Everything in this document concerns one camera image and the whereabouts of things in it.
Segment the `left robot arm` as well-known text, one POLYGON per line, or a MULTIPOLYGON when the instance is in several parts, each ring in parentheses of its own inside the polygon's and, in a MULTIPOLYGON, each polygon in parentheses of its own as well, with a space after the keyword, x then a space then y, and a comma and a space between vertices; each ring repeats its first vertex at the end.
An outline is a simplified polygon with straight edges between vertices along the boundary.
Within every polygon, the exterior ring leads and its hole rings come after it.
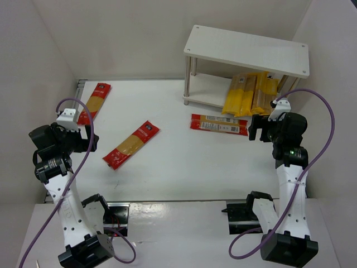
POLYGON ((73 177, 70 155, 94 152, 99 137, 85 127, 88 137, 79 130, 69 131, 52 123, 31 131, 37 147, 33 154, 35 176, 42 182, 58 206, 65 252, 59 254, 62 267, 96 267, 114 256, 110 239, 104 234, 103 217, 109 211, 105 199, 95 194, 81 201, 73 177))

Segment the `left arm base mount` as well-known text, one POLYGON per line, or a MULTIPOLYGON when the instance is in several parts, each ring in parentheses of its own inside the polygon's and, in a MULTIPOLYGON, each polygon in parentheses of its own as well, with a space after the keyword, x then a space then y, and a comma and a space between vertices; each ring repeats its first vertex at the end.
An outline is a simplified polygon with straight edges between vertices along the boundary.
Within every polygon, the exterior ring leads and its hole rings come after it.
POLYGON ((129 203, 108 203, 109 212, 105 212, 103 216, 104 233, 106 233, 108 236, 117 237, 117 234, 107 230, 107 228, 113 228, 121 233, 124 237, 127 237, 129 206, 129 203))

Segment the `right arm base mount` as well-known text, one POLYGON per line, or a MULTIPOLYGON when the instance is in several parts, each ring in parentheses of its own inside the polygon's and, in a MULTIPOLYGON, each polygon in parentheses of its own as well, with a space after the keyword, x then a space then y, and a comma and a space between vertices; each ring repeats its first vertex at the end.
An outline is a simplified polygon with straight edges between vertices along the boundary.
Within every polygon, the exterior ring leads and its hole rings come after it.
POLYGON ((221 211, 228 218, 230 235, 238 235, 245 231, 260 228, 259 218, 253 212, 255 197, 248 194, 245 201, 228 201, 221 211))

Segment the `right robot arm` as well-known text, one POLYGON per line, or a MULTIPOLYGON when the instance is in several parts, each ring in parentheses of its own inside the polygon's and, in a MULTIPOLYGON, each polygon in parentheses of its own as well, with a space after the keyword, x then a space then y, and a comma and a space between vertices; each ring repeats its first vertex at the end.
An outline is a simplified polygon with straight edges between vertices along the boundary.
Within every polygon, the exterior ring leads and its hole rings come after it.
POLYGON ((272 199, 256 193, 252 211, 257 216, 263 237, 260 255, 263 260, 291 267, 304 267, 319 251, 311 239, 305 212, 305 186, 308 152, 301 146, 307 129, 304 116, 284 112, 276 119, 254 115, 248 128, 249 139, 273 144, 272 155, 279 181, 279 207, 272 199))

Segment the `yellow spaghetti bag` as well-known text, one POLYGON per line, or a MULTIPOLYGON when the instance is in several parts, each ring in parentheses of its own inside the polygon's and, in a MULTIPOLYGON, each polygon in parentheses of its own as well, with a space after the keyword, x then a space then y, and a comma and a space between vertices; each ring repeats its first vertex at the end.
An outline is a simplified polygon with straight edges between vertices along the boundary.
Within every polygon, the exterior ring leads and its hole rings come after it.
POLYGON ((222 109, 222 114, 233 114, 235 117, 240 116, 242 107, 243 93, 247 83, 248 74, 240 73, 233 76, 226 100, 222 109))

